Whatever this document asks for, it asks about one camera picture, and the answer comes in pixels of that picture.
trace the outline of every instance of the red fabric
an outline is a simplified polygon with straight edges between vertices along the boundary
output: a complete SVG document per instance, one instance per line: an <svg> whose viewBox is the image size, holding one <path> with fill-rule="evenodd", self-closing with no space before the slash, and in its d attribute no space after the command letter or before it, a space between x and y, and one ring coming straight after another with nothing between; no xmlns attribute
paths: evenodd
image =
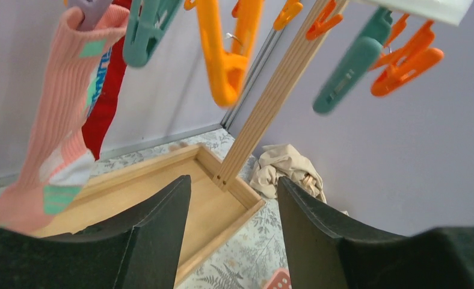
<svg viewBox="0 0 474 289"><path fill-rule="evenodd" d="M113 4L130 9L131 1L132 0L114 0ZM113 45L102 91L95 103L93 111L81 129L85 144L87 148L92 151L96 160L100 157L102 141L117 112L120 87L122 86L122 80L127 67L122 57L123 47L124 37Z"/></svg>

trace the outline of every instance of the pink perforated object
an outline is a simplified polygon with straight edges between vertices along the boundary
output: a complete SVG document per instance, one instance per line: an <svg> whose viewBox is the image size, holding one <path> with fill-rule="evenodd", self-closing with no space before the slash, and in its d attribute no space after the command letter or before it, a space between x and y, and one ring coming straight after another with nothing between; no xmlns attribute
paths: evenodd
<svg viewBox="0 0 474 289"><path fill-rule="evenodd" d="M271 280L265 284L263 289L292 289L288 270L284 268L276 270Z"/></svg>

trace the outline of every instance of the purple clothespin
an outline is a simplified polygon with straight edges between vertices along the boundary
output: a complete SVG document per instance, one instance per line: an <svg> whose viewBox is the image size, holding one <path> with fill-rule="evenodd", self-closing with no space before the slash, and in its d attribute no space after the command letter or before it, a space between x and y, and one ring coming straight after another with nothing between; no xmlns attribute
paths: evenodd
<svg viewBox="0 0 474 289"><path fill-rule="evenodd" d="M100 19L106 13L113 0L69 0L69 8L77 6L81 8L85 19L79 24L78 30L90 31L95 28Z"/></svg>

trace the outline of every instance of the striped sock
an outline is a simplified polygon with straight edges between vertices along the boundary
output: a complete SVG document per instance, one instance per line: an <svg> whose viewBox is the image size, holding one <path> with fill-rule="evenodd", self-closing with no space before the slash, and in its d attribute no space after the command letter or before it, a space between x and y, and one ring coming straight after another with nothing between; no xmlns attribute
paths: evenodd
<svg viewBox="0 0 474 289"><path fill-rule="evenodd" d="M90 83L96 78L90 75L124 36L128 14L112 5L96 29L88 32L76 30L83 20L78 7L62 15L24 165L17 181L0 197L0 226L24 234L40 229L87 183L94 158L84 144L81 126L93 103Z"/></svg>

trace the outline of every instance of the wall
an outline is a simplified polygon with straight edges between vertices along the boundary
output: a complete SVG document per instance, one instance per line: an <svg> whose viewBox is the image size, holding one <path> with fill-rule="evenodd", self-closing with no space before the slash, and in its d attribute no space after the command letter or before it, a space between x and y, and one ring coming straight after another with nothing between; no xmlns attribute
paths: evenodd
<svg viewBox="0 0 474 289"><path fill-rule="evenodd" d="M230 132L237 136L314 0L283 33ZM414 234L436 225L474 225L474 3L461 25L436 24L446 58L433 70L377 99L368 73L329 116L311 108L320 86L374 11L351 3L260 146L292 143L324 179L330 205L381 229ZM411 18L395 42L421 26Z"/></svg>
<svg viewBox="0 0 474 289"><path fill-rule="evenodd" d="M220 1L224 32L233 31L234 4ZM283 4L266 1L255 55ZM62 0L0 1L0 177L17 173L24 161L64 10ZM147 66L126 71L103 152L217 124L224 114L208 87L196 11L180 8Z"/></svg>

